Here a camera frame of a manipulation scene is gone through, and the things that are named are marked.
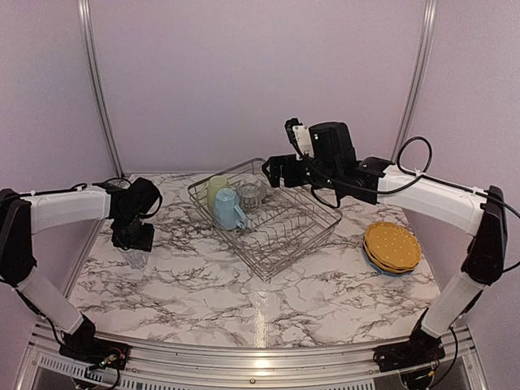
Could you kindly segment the clear glass front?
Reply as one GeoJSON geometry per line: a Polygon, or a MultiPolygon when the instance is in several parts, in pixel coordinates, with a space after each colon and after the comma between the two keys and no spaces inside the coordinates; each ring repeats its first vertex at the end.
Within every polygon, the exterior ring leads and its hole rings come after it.
{"type": "Polygon", "coordinates": [[[150,254],[148,252],[136,249],[121,250],[120,253],[123,260],[132,269],[141,269],[145,267],[150,257],[150,254]]]}

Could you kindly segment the clear glass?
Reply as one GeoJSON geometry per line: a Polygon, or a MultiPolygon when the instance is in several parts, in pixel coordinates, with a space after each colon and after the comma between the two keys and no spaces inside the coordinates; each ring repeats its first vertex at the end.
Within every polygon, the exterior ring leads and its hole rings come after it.
{"type": "Polygon", "coordinates": [[[236,189],[240,208],[244,211],[256,210],[266,196],[266,190],[260,183],[241,183],[236,189]]]}
{"type": "Polygon", "coordinates": [[[150,254],[148,252],[136,249],[121,250],[120,253],[123,260],[132,269],[141,269],[145,267],[150,257],[150,254]]]}

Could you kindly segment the clear glass back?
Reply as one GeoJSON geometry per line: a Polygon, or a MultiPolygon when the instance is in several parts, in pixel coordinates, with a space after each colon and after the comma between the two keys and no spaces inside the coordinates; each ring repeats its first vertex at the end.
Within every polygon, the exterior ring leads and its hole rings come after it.
{"type": "Polygon", "coordinates": [[[266,190],[260,183],[241,183],[236,189],[240,208],[244,211],[256,210],[266,196],[266,190]]]}

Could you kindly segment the light blue mug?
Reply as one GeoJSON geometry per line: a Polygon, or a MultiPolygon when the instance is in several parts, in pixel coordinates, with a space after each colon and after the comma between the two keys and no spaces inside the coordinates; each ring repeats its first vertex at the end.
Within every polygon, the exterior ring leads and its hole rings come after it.
{"type": "Polygon", "coordinates": [[[214,199],[214,216],[221,228],[230,231],[246,229],[248,219],[240,207],[239,197],[231,188],[220,189],[214,199]]]}

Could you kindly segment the yellow plate back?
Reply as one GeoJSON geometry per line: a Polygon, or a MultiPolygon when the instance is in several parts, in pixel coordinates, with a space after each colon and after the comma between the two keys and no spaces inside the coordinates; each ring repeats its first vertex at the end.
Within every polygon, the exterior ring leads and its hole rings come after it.
{"type": "Polygon", "coordinates": [[[421,247],[406,228],[389,222],[371,224],[364,236],[364,244],[379,260],[393,265],[420,262],[421,247]]]}

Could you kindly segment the yellow plate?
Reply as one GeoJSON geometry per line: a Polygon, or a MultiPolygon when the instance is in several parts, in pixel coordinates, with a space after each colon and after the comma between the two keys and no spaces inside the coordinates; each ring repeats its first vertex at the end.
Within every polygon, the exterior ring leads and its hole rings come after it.
{"type": "Polygon", "coordinates": [[[414,270],[419,262],[415,262],[409,265],[393,265],[390,262],[384,262],[382,260],[379,260],[365,245],[363,246],[363,252],[366,256],[370,257],[371,260],[377,264],[379,267],[381,267],[384,270],[387,271],[395,271],[395,272],[404,272],[404,271],[412,271],[414,270]]]}
{"type": "Polygon", "coordinates": [[[393,265],[420,262],[421,247],[406,228],[389,222],[371,224],[364,236],[364,244],[379,260],[393,265]]]}

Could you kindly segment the yellow plate front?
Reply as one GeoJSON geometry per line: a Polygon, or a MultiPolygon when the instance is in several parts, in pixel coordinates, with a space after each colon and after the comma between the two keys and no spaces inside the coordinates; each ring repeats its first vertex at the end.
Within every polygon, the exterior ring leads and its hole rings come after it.
{"type": "Polygon", "coordinates": [[[390,262],[384,262],[382,260],[379,260],[365,245],[363,246],[363,252],[366,256],[370,257],[371,260],[377,264],[379,267],[381,267],[384,270],[387,271],[395,271],[395,272],[404,272],[404,271],[412,271],[414,270],[419,262],[415,262],[409,265],[393,265],[390,262]]]}

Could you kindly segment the blue dotted plate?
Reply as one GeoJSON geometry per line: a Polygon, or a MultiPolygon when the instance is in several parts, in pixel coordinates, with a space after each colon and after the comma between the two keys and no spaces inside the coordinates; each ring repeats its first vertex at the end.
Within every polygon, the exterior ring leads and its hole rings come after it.
{"type": "Polygon", "coordinates": [[[395,272],[395,271],[387,271],[387,270],[384,270],[382,269],[381,267],[379,267],[377,264],[375,264],[370,257],[368,256],[365,256],[365,259],[367,261],[367,263],[372,267],[374,268],[376,271],[378,271],[380,274],[382,275],[387,275],[387,276],[392,276],[392,277],[397,277],[397,276],[404,276],[404,275],[410,275],[412,274],[413,270],[412,271],[404,271],[404,272],[395,272]]]}

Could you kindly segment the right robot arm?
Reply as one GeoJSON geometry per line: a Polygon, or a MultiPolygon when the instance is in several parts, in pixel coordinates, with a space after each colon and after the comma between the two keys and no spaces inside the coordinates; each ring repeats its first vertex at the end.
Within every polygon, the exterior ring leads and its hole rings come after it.
{"type": "Polygon", "coordinates": [[[349,128],[342,122],[306,127],[293,118],[286,122],[285,131],[296,152],[263,163],[271,187],[308,184],[313,190],[331,189],[337,201],[353,197],[373,205],[397,206],[453,225],[472,237],[461,270],[422,314],[409,339],[374,350],[382,372],[443,358],[442,335],[506,272],[507,205],[502,190],[467,188],[383,158],[359,160],[349,128]]]}

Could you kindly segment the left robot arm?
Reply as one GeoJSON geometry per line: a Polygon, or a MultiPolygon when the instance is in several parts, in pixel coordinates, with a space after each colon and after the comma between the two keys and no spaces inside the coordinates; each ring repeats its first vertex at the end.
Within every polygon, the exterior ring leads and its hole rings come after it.
{"type": "Polygon", "coordinates": [[[94,323],[41,272],[33,255],[33,236],[84,221],[111,222],[111,242],[123,251],[150,252],[163,196],[155,184],[135,179],[127,188],[106,180],[41,193],[1,191],[1,279],[36,314],[60,329],[62,355],[97,364],[120,364],[128,346],[96,336],[94,323]]]}

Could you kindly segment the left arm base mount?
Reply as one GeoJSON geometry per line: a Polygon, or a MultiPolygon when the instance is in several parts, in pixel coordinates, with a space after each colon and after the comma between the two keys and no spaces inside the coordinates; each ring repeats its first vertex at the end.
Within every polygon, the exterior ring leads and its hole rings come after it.
{"type": "Polygon", "coordinates": [[[59,353],[65,357],[88,363],[92,370],[106,367],[122,371],[127,365],[130,346],[115,341],[95,339],[91,352],[75,352],[66,345],[59,347],[59,353]]]}

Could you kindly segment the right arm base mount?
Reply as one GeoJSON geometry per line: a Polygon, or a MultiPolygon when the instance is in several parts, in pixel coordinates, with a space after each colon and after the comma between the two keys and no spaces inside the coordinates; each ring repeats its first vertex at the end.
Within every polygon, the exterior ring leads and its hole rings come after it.
{"type": "Polygon", "coordinates": [[[408,340],[376,347],[373,360],[381,372],[389,372],[437,362],[444,357],[445,351],[440,341],[427,344],[408,340]]]}

